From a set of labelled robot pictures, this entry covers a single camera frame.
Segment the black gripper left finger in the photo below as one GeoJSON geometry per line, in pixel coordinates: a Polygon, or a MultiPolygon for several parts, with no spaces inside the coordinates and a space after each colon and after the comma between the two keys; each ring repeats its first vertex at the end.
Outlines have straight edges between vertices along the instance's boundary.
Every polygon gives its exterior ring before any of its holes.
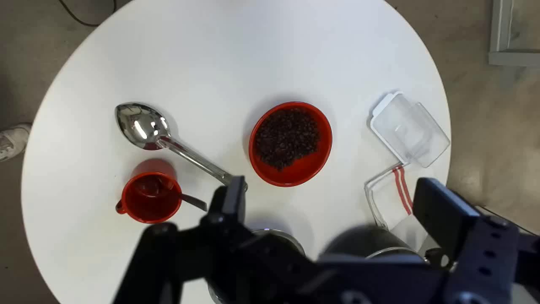
{"type": "Polygon", "coordinates": [[[244,223],[247,190],[249,186],[244,176],[234,176],[229,184],[219,188],[210,205],[208,222],[212,225],[225,222],[244,223]]]}

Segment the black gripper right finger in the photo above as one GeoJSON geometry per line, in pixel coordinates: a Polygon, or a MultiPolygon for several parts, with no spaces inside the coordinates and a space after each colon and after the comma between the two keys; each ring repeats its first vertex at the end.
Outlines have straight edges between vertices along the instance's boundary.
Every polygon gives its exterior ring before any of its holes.
{"type": "Polygon", "coordinates": [[[435,178],[421,178],[414,215],[451,260],[477,260],[483,215],[435,178]]]}

